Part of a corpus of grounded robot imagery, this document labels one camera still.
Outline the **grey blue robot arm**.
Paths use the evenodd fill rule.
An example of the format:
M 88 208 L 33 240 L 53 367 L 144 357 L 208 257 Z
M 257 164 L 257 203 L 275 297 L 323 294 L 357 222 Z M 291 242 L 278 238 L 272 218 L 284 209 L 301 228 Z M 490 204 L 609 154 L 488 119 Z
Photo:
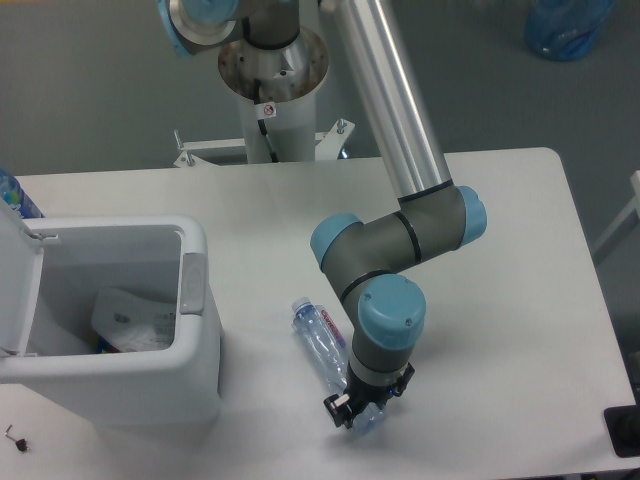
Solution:
M 335 425 L 352 427 L 370 406 L 404 393 L 426 318 L 421 289 L 404 271 L 480 238 L 486 210 L 456 185 L 438 147 L 386 1 L 322 1 L 338 26 L 358 91 L 398 198 L 371 222 L 338 214 L 310 246 L 353 328 L 342 389 L 325 402 Z M 218 70 L 241 111 L 251 163 L 313 161 L 315 95 L 325 80 L 324 41 L 295 1 L 161 1 L 174 51 L 217 50 Z

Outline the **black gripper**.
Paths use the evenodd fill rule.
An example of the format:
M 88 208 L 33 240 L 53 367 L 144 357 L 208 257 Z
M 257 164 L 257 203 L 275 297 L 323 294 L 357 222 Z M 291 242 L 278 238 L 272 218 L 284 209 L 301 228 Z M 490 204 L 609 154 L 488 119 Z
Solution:
M 384 406 L 389 399 L 398 398 L 406 391 L 415 369 L 407 362 L 391 374 L 388 384 L 375 386 L 361 380 L 351 366 L 347 367 L 347 387 L 342 394 L 332 394 L 323 405 L 336 427 L 352 429 L 364 424 L 364 409 L 371 403 Z

